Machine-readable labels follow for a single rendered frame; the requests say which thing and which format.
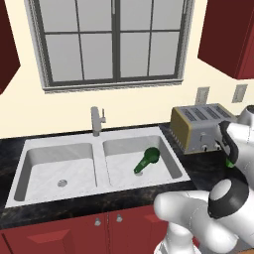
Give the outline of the green measuring cup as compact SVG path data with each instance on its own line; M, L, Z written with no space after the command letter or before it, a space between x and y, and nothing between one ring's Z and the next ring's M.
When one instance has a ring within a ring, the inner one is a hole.
M160 159L160 151L156 147L150 147L144 152L144 156L134 169L135 174L140 174L149 164L156 164Z

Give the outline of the white double basin sink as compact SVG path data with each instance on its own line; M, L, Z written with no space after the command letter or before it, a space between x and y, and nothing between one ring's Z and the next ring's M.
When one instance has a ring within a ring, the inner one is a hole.
M160 159L140 174L144 152L156 147ZM6 206L15 207L189 179L158 127L31 139L25 142Z

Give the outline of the grey metal faucet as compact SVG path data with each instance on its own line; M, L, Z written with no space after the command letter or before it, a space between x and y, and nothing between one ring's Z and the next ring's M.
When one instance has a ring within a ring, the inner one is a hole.
M94 137L98 137L101 132L101 124L106 122L105 115L99 115L99 110L96 106L90 108L91 112L91 124L92 124L92 133Z

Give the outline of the silver and yellow toaster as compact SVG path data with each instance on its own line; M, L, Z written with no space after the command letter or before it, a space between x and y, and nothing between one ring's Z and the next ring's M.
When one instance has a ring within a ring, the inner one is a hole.
M219 103L176 106L172 109L170 132L185 155L218 151L214 129L236 117Z

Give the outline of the grey framed window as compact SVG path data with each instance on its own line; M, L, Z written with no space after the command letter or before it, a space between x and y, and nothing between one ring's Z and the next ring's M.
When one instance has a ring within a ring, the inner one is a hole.
M180 84L194 0L24 0L45 92Z

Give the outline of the red lower cabinet door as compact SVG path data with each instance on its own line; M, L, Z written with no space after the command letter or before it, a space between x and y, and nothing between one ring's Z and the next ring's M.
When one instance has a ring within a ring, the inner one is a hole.
M101 220L95 226L95 218ZM20 226L3 231L13 254L108 254L103 214Z
M117 222L117 214L123 217ZM168 223L159 219L151 205L108 213L110 254L154 254L164 239Z

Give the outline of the dark red upper cabinet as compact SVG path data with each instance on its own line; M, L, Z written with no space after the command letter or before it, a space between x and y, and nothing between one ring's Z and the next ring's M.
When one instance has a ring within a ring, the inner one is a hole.
M207 0L197 57L230 77L254 78L254 0Z
M21 66L4 0L0 0L0 94Z

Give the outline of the grey wall outlet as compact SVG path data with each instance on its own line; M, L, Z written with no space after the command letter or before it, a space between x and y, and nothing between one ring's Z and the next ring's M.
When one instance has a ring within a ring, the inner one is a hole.
M232 102L233 103L241 102L244 98L246 89L247 89L246 84L237 84L232 97Z
M197 89L197 93L196 93L195 104L196 105L205 104L207 102L208 93L209 93L208 86L207 87L199 87Z

